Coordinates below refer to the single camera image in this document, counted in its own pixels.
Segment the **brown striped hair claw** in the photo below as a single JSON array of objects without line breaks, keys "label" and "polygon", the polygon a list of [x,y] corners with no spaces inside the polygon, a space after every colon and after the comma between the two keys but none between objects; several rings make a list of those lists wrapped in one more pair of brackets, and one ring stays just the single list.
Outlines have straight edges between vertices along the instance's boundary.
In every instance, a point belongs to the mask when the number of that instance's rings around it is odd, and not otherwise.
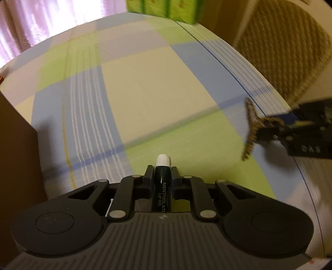
[{"label": "brown striped hair claw", "polygon": [[277,131],[286,126],[284,121],[279,117],[272,116],[260,118],[255,109],[255,105],[250,98],[245,99],[245,111],[249,125],[249,132],[241,157],[242,161],[251,157],[254,144],[260,141],[258,139],[259,130],[263,132],[262,141],[278,140]]}]

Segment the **dark green lip gel tube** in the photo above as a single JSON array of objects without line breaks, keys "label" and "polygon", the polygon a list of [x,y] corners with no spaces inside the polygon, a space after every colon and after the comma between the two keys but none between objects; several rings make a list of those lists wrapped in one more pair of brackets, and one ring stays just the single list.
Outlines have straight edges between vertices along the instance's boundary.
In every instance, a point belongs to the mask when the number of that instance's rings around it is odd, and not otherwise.
[{"label": "dark green lip gel tube", "polygon": [[161,153],[156,158],[154,170],[154,193],[152,211],[167,213],[171,211],[171,159],[168,155]]}]

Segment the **checked pastel tablecloth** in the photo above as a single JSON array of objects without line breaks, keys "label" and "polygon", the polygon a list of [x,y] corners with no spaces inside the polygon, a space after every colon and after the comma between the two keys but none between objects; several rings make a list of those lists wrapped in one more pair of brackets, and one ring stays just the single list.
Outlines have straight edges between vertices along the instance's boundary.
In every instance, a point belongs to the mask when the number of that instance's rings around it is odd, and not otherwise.
[{"label": "checked pastel tablecloth", "polygon": [[274,142],[242,161],[245,100],[260,115],[289,105],[229,44],[201,25],[122,13],[72,28],[1,66],[1,92],[38,133],[48,198],[99,178],[141,174],[166,153],[182,174],[226,179],[305,211],[308,248],[331,252],[319,160]]}]

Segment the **brown cardboard box white inside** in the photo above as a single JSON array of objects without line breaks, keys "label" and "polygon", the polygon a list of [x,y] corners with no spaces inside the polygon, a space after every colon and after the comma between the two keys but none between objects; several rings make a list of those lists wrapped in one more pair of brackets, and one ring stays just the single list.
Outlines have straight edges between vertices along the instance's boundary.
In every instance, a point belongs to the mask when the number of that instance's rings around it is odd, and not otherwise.
[{"label": "brown cardboard box white inside", "polygon": [[25,209],[47,200],[36,130],[1,95],[1,266],[18,254],[11,226]]}]

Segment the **green tissue pack bundle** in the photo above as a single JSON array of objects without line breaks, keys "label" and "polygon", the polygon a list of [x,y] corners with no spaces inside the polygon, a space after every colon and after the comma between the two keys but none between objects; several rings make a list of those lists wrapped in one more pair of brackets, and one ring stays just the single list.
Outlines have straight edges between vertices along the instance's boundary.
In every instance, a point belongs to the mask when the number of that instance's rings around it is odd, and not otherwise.
[{"label": "green tissue pack bundle", "polygon": [[129,12],[169,18],[171,20],[196,24],[203,1],[200,0],[128,0]]}]

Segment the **purple curtain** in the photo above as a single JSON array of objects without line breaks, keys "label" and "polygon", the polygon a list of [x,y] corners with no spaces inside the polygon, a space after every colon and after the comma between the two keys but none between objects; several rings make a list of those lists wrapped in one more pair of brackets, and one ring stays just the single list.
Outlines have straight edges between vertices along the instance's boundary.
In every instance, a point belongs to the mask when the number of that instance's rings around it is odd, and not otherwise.
[{"label": "purple curtain", "polygon": [[125,1],[1,1],[1,66],[49,37],[126,10]]}]

